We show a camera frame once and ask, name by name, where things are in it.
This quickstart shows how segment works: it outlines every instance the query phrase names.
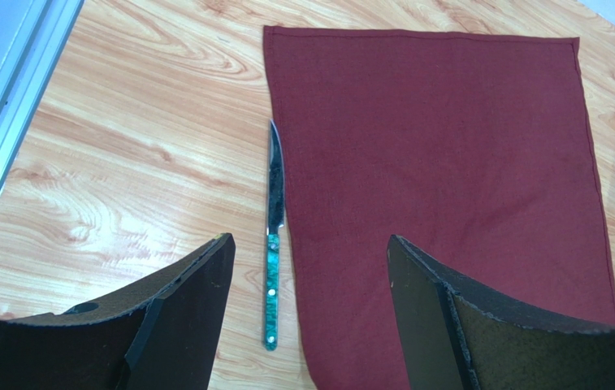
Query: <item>knife handle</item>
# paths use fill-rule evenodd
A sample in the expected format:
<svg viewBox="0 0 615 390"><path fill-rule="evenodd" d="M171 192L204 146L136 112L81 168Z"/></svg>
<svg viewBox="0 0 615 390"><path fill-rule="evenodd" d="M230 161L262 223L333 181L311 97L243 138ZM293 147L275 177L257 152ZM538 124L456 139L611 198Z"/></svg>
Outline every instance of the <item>knife handle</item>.
<svg viewBox="0 0 615 390"><path fill-rule="evenodd" d="M266 237L266 321L264 346L273 351L278 345L278 275L280 238L278 234Z"/></svg>

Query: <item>table surface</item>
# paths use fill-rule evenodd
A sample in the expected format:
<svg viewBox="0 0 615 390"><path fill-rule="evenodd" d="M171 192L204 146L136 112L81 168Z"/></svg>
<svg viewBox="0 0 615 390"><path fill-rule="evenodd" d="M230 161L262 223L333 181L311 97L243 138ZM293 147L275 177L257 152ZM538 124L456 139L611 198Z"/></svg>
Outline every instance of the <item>table surface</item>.
<svg viewBox="0 0 615 390"><path fill-rule="evenodd" d="M264 24L581 37L615 271L615 27L564 0L362 3L86 2L0 198L0 318L63 312L232 232L210 387L314 387L288 248L280 347L269 353L261 342Z"/></svg>

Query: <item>wood grain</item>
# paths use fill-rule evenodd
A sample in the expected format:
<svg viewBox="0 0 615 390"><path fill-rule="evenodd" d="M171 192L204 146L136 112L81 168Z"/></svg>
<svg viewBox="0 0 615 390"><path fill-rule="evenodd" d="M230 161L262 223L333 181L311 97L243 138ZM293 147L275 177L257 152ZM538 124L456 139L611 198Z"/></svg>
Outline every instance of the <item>wood grain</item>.
<svg viewBox="0 0 615 390"><path fill-rule="evenodd" d="M580 3L91 0L0 198L0 318L62 312L232 232L236 268L211 387L314 387L289 257L279 349L260 340L264 24L581 37L615 270L615 27Z"/></svg>

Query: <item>maroon towel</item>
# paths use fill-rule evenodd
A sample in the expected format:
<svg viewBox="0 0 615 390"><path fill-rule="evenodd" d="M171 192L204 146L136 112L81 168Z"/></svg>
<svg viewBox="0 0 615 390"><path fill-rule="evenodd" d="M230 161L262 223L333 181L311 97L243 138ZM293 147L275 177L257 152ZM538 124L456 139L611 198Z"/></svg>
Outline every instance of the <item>maroon towel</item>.
<svg viewBox="0 0 615 390"><path fill-rule="evenodd" d="M408 387L391 234L512 297L615 324L578 39L270 27L264 53L319 388Z"/></svg>

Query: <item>knife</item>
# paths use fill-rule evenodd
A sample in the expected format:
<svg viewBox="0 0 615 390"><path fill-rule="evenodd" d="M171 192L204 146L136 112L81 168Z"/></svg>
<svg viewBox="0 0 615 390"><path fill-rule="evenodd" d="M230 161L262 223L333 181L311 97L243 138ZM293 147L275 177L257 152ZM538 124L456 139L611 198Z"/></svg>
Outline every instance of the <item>knife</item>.
<svg viewBox="0 0 615 390"><path fill-rule="evenodd" d="M283 152L280 148L278 129L270 125L269 140L269 199L266 217L266 312L264 346L273 351L278 345L278 292L279 292L279 228L284 224L285 187Z"/></svg>

